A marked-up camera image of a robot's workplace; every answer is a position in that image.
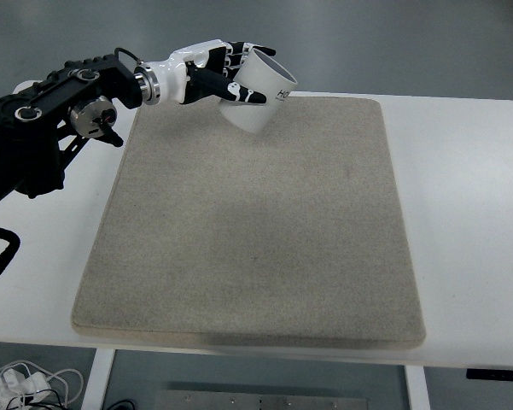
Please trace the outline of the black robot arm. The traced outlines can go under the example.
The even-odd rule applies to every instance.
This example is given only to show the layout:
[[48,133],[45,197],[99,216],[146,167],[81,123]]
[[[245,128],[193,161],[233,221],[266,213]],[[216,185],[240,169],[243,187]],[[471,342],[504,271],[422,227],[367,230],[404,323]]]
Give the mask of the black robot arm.
[[33,199],[62,189],[67,166],[89,139],[122,146],[113,129],[114,100],[126,108],[210,96],[263,105],[263,92],[234,77],[250,55],[276,54],[259,44],[215,39],[175,50],[164,61],[137,60],[129,69],[121,51],[68,61],[45,80],[0,98],[0,201],[13,191]]

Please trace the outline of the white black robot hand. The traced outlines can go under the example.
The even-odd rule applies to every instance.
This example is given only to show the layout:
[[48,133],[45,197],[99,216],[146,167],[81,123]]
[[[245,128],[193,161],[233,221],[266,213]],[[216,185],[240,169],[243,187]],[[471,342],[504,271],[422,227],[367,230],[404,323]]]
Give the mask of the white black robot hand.
[[[162,101],[183,103],[189,82],[190,103],[216,96],[229,102],[264,104],[267,102],[264,94],[233,80],[251,50],[259,50],[267,56],[277,53],[260,44],[239,41],[227,45],[225,41],[214,39],[175,50],[164,61],[139,61],[134,75],[143,102],[148,105]],[[189,67],[188,75],[189,62],[195,65]],[[209,62],[218,62],[222,74],[204,68]]]

